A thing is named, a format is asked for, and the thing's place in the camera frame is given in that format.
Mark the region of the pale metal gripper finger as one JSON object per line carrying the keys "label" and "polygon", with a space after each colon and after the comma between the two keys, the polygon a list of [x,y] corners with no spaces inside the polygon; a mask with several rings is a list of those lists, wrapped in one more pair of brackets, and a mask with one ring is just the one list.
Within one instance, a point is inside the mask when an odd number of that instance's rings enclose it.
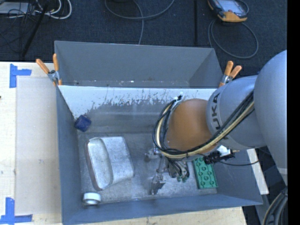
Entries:
{"label": "pale metal gripper finger", "polygon": [[145,154],[144,154],[144,161],[145,162],[150,162],[153,161],[155,159],[161,159],[162,158],[162,154],[161,152],[156,149],[156,148],[151,148],[149,149]]}
{"label": "pale metal gripper finger", "polygon": [[156,195],[158,193],[159,189],[161,189],[165,183],[166,183],[166,180],[164,179],[164,176],[162,174],[156,174],[152,178],[150,194]]}

